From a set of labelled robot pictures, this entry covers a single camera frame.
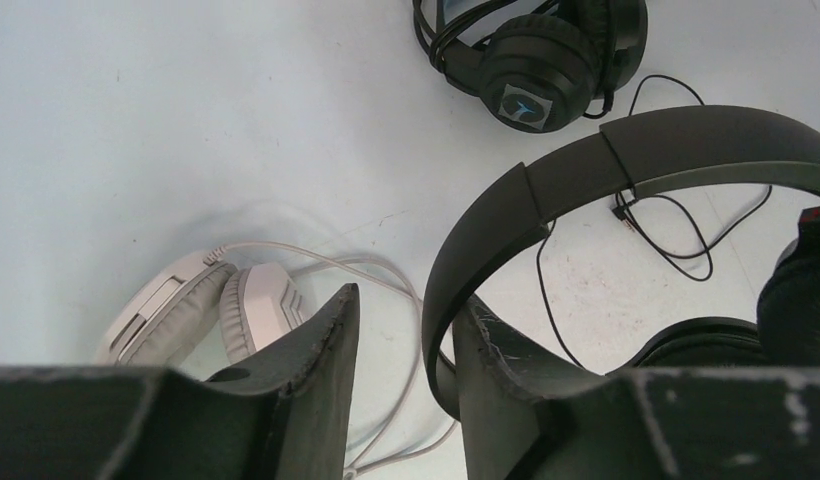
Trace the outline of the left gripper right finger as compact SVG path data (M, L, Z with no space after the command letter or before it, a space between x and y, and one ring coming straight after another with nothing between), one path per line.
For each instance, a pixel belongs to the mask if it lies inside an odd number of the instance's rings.
M604 376L477 299L453 326L472 479L820 479L820 368Z

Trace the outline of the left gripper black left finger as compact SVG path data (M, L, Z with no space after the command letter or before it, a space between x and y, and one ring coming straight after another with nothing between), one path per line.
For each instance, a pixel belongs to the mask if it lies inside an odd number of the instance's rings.
M358 287L206 381L167 367L0 367L0 479L338 479Z

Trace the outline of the small black headphones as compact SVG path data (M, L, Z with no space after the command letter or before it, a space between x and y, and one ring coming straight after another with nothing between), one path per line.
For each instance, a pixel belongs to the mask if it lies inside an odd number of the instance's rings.
M768 184L820 198L820 132L787 116L733 105L688 105L602 124L596 134L519 163L463 213L430 271L422 313L429 388L458 418L454 364L440 351L474 292L559 217L611 194Z

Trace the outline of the large black blue headphones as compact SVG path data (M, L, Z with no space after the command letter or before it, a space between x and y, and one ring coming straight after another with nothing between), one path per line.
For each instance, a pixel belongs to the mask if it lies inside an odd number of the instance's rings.
M439 1L432 19L415 1L413 28L433 69L454 88L482 101L498 121L527 133L558 131L614 106L616 92L639 69L647 45L645 0L542 1L481 39L461 35L508 7L482 1L452 19Z

